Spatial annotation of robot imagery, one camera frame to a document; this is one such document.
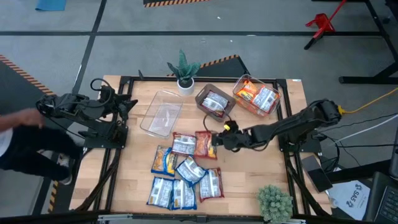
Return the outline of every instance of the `yellow black hazard tape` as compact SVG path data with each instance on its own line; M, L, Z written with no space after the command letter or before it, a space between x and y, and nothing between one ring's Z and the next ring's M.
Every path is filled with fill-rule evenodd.
M218 59L218 60L214 60L214 61L211 61L211 62L208 62L208 63L203 63L202 65L200 65L200 68L208 67L208 66L210 66L210 65L215 65L215 64L217 64L217 63L224 62L224 61L226 61L226 60L229 60L229 59L232 59L232 58L238 58L238 57L239 57L239 55L231 55L231 56L229 56L229 57L220 58L220 59ZM166 76L168 76L168 77L173 77L173 76L174 76L174 73L173 73L173 74L168 74L168 75L166 75Z
M203 1L209 1L209 0L169 0L169 1L147 3L144 4L144 7L171 6L176 4L187 4L187 3L195 3Z
M8 60L5 56L0 55L0 62L6 64L8 67L13 69L15 72L17 72L20 76L24 77L25 80L27 80L28 82L30 82L30 84L32 84L35 87L37 87L43 93L45 93L47 95L55 95L55 93L53 91L48 89L45 85L41 84L41 82L37 81L34 77L29 75L27 72L23 71L23 69L18 67L12 61ZM57 163L59 164L61 160L62 160L62 156L59 155ZM50 196L50 204L49 204L49 209L47 210L49 213L51 213L54 210L55 196L57 195L58 184L59 184L58 181L54 181L53 185L52 185L52 191L51 191L51 196Z

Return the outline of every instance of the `white cable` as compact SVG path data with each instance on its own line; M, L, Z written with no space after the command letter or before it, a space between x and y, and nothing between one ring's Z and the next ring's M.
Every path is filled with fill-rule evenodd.
M355 136L355 135L357 135L357 134L361 134L361 133L364 133L364 132L366 132L366 131L370 131L370 130L372 130L372 129L374 129L374 128L377 128L377 127L380 126L380 125L383 125L383 124L386 124L386 123L390 122L391 120L393 120L393 119L395 119L395 118L398 118L398 114L395 115L395 116L393 116L393 117L390 118L390 119L387 119L387 120L381 122L380 124L377 124L377 125L375 125L375 126L373 126L373 127L367 128L367 129L362 130L362 131L358 131L357 133L350 134L349 136L344 137L344 138L342 138L342 139L339 139L339 140L337 140L336 142L340 142L340 141L342 141L342 140L351 138L351 137L353 137L353 136Z

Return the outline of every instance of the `black metal frame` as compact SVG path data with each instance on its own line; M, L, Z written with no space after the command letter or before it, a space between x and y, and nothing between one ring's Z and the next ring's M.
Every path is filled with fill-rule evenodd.
M312 1L341 1L341 0L312 0ZM398 53L397 50L394 48L390 37L386 30L384 30L383 25L379 19L379 16L377 15L376 11L374 10L372 3L370 0L351 0L349 2L362 2L366 4L366 7L369 9L370 14L372 15L373 21L376 24L377 28L379 29L380 36L384 39L386 42L389 50L391 51L392 57L394 58L394 62L389 65L387 68L385 68L383 71L379 72L373 77L347 77L347 76L342 76L339 77L338 80L341 84L398 84L398 78L393 78L390 77L393 75L395 72L398 72ZM306 47L311 47L317 40L312 39L310 41L309 46Z
M247 71L247 68L244 66L243 62L239 58L239 62L241 65L243 65L243 69ZM217 83L217 82L229 82L229 83L234 83L238 80L239 78L210 78L210 77L195 77L195 82L212 82L212 83ZM139 76L138 77L121 77L121 81L119 83L119 93L123 92L123 86L129 81L129 89L128 89L128 94L132 93L132 88L134 81L162 81L162 82L175 82L177 79L175 77L144 77L139 71ZM260 81L264 83L271 84L274 88L278 89L278 87L281 87L282 92L284 94L284 99L285 99L285 108L287 109L287 115L291 116L292 111L290 107L290 100L289 100L289 92L287 90L287 84L286 80L275 80L275 79L261 79ZM277 110L277 115L278 119L283 119L282 115L282 110L279 108ZM284 138L279 138L280 141L280 150L283 151L284 147ZM111 163L110 167L107 169L107 166L109 164L109 156L110 156L110 150L111 149L105 149L105 154L104 154L104 159L101 167L101 174L99 177L99 181L95 189L92 191L92 193L88 196L88 198L80 205L76 211L87 211L87 209L90 207L91 203L95 201L93 210L97 210L100 207L100 201L102 198L102 191L103 191L103 186L105 183L108 181L109 177L110 182L109 182L109 188L108 188L108 194L106 197L106 205L105 205L105 210L110 210L111 209L111 203L113 199L113 192L114 192L114 186L116 183L116 175L118 171L118 165L119 165L119 159L121 156L121 149L116 149L116 154L113 159L113 162ZM284 160L286 162L290 162L290 157L289 157L289 152L284 151ZM303 178L303 172L301 168L301 160L300 160L300 155L296 154L295 156L295 161L296 161L296 168L298 171L298 175L302 181L304 181ZM297 208L297 199L295 196L295 187L294 187L294 181L292 176L289 174L288 169L286 169L287 173L287 180L288 180L288 185L289 185L289 193L293 197L294 202L293 202L293 211L294 215L298 215L299 211ZM305 214L309 215L310 214L310 209L309 209L309 204L307 202L307 199L302 195L303 198L303 206L305 210ZM171 219L171 220L180 220L180 221L185 221L185 220L190 220L190 221L195 221L195 222L210 222L210 221L238 221L238 222L258 222L258 221L263 221L262 217L257 217L257 216L220 216L220 215L164 215L164 214L150 214L150 213L133 213L132 218L136 219Z

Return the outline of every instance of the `gray floor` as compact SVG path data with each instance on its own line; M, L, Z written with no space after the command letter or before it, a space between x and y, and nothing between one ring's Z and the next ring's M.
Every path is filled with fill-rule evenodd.
M100 0L69 0L63 12L37 12L36 1L0 1L0 31L4 30L91 30ZM391 15L382 1L372 1L380 17ZM319 12L330 15L337 2L295 0L211 0L178 6L143 8L141 0L108 1L99 31L229 30L229 31L308 31L304 26ZM365 4L348 3L333 25L338 31L375 31ZM386 25L398 46L398 23ZM56 93L69 92L79 71L88 37L0 37L0 54L10 58ZM179 49L189 61L208 62L239 54L255 77L299 78L303 80L307 102L320 98L334 100L347 110L355 109L392 90L392 85L340 85L342 75L371 76L392 61L385 42L379 37L325 37L309 51L303 46L308 37L243 36L129 36L97 37L88 61L80 93L96 97L88 87L103 75L165 75L166 62L175 62ZM357 114L346 115L341 124L375 118L397 111L397 94ZM380 121L330 131L334 138L368 128ZM398 120L355 136L345 145L387 144L394 140ZM390 147L348 149L361 165L387 159ZM335 156L335 148L323 143L323 153ZM345 152L340 165L357 166ZM13 172L0 172L0 216L31 212L36 189L26 190L24 182L40 185L40 179ZM16 198L24 203L18 204Z

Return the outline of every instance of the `clear plastic container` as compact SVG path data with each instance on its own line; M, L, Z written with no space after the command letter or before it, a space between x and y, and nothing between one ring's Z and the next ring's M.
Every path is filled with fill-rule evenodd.
M169 91L158 91L141 122L141 129L155 137L168 139L180 116L183 98Z
M256 87L256 92L252 93L252 98L248 100L243 98L239 92L245 87L245 83L250 81ZM259 116L267 116L273 113L280 106L280 98L282 94L272 87L272 84L266 84L250 75L243 75L236 81L233 88L233 96L237 104L246 108L248 111Z

